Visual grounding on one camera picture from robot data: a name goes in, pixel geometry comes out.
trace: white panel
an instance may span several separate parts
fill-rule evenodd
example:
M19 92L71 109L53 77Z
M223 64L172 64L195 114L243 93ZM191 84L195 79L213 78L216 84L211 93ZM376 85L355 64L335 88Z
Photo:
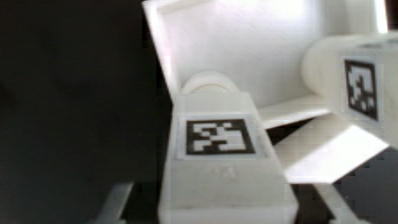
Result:
M275 145L289 183L334 183L385 148L335 115L316 118Z
M259 108L310 94L300 61L314 41L348 34L342 0L179 0L145 5L147 12L156 8L147 15L172 96L188 77L207 70L231 77Z

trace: curved white edge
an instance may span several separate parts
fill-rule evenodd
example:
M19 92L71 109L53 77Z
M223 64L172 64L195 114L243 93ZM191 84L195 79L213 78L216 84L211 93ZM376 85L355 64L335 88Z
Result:
M257 113L263 121L263 128L270 129L328 114L328 109L323 98L310 95L264 107L257 110Z

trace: white object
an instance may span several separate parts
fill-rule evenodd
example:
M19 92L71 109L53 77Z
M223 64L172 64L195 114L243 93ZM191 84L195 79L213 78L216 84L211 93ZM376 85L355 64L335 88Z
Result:
M227 74L257 108L310 95L300 77L302 55L330 35L378 32L378 0L151 0L145 16L170 97L188 78Z
M398 146L398 33L332 37L303 60L303 80L330 112Z
M197 92L232 93L239 90L227 76L215 71L206 71L190 77L181 90L181 94Z
M126 207L131 189L133 183L117 184L113 186L97 219L90 222L90 224L126 224L126 220L120 220L120 215Z
M195 147L188 136L207 132ZM293 223L296 201L247 93L175 96L158 211L161 224Z
M385 148L335 115L316 118L275 145L289 183L332 184Z

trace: white surface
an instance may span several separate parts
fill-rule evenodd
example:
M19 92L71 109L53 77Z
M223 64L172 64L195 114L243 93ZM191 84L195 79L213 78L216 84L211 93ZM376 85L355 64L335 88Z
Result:
M143 2L170 95L188 77L223 73L261 108L310 94L300 60L314 41L350 34L342 0ZM360 18L374 20L362 12Z
M325 100L310 95L257 110L263 128L270 129L328 113Z
M245 118L254 150L250 159L184 159L179 134L186 120ZM159 198L161 224L287 224L296 201L247 94L191 94L175 98Z
M319 41L303 60L303 80L332 113L398 146L398 33ZM344 59L374 64L378 120L348 107Z
M275 145L289 183L334 183L385 148L335 115L316 118Z

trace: white plastic block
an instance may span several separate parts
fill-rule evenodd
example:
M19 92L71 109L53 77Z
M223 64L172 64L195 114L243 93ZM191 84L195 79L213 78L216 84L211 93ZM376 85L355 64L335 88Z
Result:
M330 112L398 147L398 33L319 41L303 80Z
M335 115L316 118L275 145L289 183L334 183L385 148Z
M158 212L161 224L293 224L296 200L245 93L175 97Z

